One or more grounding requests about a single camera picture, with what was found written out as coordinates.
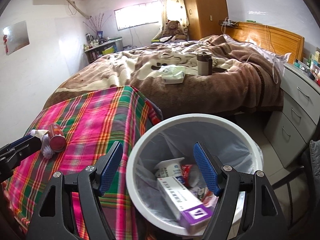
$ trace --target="drawer handle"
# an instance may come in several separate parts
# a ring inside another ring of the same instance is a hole
[[[299,118],[301,119],[301,116],[300,116],[300,115],[298,115],[298,114],[293,110],[293,108],[291,108],[291,111],[292,111],[292,112],[294,112],[294,113],[296,114],[296,116],[297,116],[297,117],[299,117]]]
[[[291,135],[285,131],[284,127],[282,127],[282,130],[287,134],[287,136],[289,136],[289,139],[290,139]]]
[[[307,96],[304,92],[302,92],[299,87],[297,87],[297,89],[302,93],[302,95],[304,95],[306,98],[310,99],[310,96]]]

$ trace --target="nightstand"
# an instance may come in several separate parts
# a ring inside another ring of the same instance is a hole
[[[264,134],[287,167],[311,140],[320,117],[320,87],[305,72],[286,63],[282,112],[273,112]]]

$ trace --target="silver screw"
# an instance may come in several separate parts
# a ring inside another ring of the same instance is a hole
[[[258,175],[259,177],[263,177],[263,176],[264,176],[264,173],[263,173],[262,171],[257,171],[257,175]]]
[[[88,171],[88,172],[91,172],[91,171],[94,170],[94,166],[87,166],[87,167],[85,168],[85,170]]]
[[[224,165],[224,166],[223,166],[223,169],[224,169],[225,171],[231,171],[231,170],[232,170],[232,167],[231,167],[230,165]]]
[[[54,178],[58,178],[61,176],[61,172],[60,171],[56,171],[54,174],[53,174],[53,177]]]

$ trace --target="tile floor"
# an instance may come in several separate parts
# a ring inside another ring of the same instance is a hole
[[[263,153],[264,166],[263,171],[267,175],[271,184],[279,181],[288,175],[297,166],[292,164],[288,168],[284,168],[274,151],[272,145],[263,134],[263,122],[259,114],[238,114],[236,115],[236,122],[242,129],[244,129],[251,138],[259,145]],[[308,202],[308,186],[305,175],[301,175],[290,182],[293,202],[293,221],[297,220],[304,214]],[[289,193],[287,186],[282,186],[275,190],[276,196],[280,202],[281,208],[290,224],[290,204]],[[232,226],[228,239],[236,236],[239,228],[239,223]]]

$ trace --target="headboard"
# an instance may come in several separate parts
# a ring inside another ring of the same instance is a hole
[[[284,55],[291,52],[289,63],[302,61],[304,37],[276,27],[239,22],[239,28],[226,27],[226,34],[239,42],[251,42],[257,46]]]

